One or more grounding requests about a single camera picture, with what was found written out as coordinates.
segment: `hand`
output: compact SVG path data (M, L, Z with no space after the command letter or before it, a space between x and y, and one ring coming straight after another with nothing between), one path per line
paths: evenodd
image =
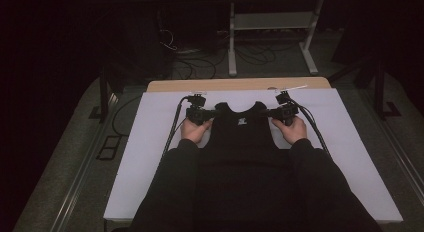
M272 119L271 122L280 129L284 139L291 145L300 139L308 138L305 122L297 116L293 118L290 126L286 126L277 119Z
M185 119L181 126L181 139L189 139L198 144L202 141L203 134L211 127L212 121L206 121L202 125L196 125L189 119Z

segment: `black stand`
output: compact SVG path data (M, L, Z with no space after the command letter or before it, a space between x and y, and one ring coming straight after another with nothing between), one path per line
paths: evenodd
M334 75L328 77L328 82L333 83L337 79L349 74L350 72L361 69L355 78L355 85L358 88L367 88L371 80L375 77L374 88L374 109L382 120L386 120L388 116L400 116L399 110L394 103L387 102L390 111L384 111L384 75L385 70L381 58L375 56L366 56L359 61L343 68Z

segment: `white table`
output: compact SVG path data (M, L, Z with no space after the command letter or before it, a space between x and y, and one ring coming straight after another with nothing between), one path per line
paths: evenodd
M189 91L147 92L143 95L107 204L105 219L130 221L134 217L158 166L177 104L188 94ZM371 216L379 223L402 221L337 90L299 89L289 94L313 113L335 163ZM209 91L205 95L205 108L212 109L219 102L228 102L232 110L244 111L255 101L262 101L268 108L275 108L278 106L276 95L273 90ZM189 103L183 103L180 121L188 106ZM279 148L289 148L280 132L273 125L270 127L275 144ZM308 131L312 144L320 147L309 125ZM205 134L200 147L207 143L209 135L209 132ZM175 147L179 139L177 132L170 148Z

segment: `black jacket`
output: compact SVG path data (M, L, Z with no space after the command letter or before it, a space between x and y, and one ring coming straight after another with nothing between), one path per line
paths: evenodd
M301 218L305 224L298 228L280 224L278 228L223 227L213 231L381 231L323 150L314 149L309 140L301 139L293 144L289 158L303 200L299 206L305 210L305 218ZM205 224L196 225L194 220L198 159L199 149L190 140L181 140L177 148L164 155L129 231L212 231Z

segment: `black cable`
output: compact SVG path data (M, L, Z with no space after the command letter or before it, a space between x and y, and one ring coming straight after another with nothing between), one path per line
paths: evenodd
M325 144L324 138L321 135L321 132L319 131L316 123L315 123L315 119L312 115L312 113L305 107L303 107L302 105L299 105L296 101L294 101L291 98L286 98L287 100L289 100L290 102L294 103L302 112L302 114L305 116L305 118L308 120L309 124L311 124L312 128L314 129L315 133L318 136L318 140L321 143L322 149L327 153L327 155L332 159L330 151L328 151L327 145Z
M137 97L135 97L135 98L133 98L133 99L131 99L131 100L129 100L129 101L127 101L125 104L123 104L117 111L116 111L116 113L113 115L113 119L112 119L112 130L117 134L117 135L119 135L119 136L124 136L124 137L128 137L128 136L130 136L129 134L123 134L123 133L120 133L117 129L116 129L116 127L115 127L115 120L116 120L116 117L118 116L118 114L119 114L119 112L123 109L123 108L125 108L127 105L129 105L131 102L133 102L133 101L135 101L135 100L137 100L137 99L139 99L139 98L141 98L141 95L140 96L137 96Z
M166 141L165 148L162 152L162 158L165 155L165 153L168 151L169 145L171 144L172 138L174 137L174 134L175 134L175 131L176 131L175 127L177 126L178 118L180 117L182 103L185 99L188 99L188 98L189 98L188 96L185 96L180 100L180 103L178 103L177 111L175 111L174 122L172 123L172 127L171 127L171 131L169 132L168 140Z

